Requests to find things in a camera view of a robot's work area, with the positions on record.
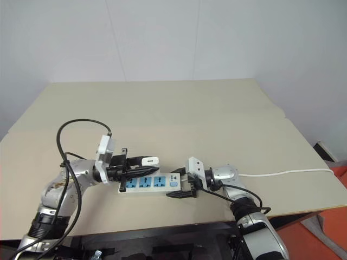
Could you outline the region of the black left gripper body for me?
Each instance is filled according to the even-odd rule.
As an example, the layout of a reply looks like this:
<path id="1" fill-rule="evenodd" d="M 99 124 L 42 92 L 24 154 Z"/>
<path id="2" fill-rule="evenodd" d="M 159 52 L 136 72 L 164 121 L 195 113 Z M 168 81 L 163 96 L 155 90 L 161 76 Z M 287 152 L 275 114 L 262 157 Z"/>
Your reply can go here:
<path id="1" fill-rule="evenodd" d="M 119 191 L 126 191 L 126 183 L 131 180 L 128 175 L 127 164 L 127 148 L 121 149 L 120 155 L 114 155 L 111 158 L 109 167 L 106 169 L 107 176 L 110 182 L 118 182 L 120 184 Z"/>

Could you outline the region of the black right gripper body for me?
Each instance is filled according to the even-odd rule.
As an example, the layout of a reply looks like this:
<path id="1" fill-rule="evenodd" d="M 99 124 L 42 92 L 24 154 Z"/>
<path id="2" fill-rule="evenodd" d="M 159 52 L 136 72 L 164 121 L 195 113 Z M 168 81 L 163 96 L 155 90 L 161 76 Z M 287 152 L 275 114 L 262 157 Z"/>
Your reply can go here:
<path id="1" fill-rule="evenodd" d="M 188 183 L 190 184 L 190 191 L 185 197 L 196 198 L 197 191 L 202 190 L 202 180 L 197 175 L 188 174 Z"/>

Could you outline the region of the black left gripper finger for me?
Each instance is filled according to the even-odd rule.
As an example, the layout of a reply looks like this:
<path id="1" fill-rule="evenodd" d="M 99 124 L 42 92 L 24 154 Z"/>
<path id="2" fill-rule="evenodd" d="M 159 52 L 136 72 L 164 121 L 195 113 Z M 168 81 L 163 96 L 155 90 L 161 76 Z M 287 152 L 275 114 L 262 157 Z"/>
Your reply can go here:
<path id="1" fill-rule="evenodd" d="M 126 171 L 127 177 L 143 177 L 148 176 L 150 174 L 155 173 L 159 170 L 159 167 L 157 166 L 143 166 L 143 167 L 137 167 L 132 168 Z"/>
<path id="2" fill-rule="evenodd" d="M 130 157 L 126 159 L 127 166 L 142 166 L 142 159 L 147 156 Z"/>

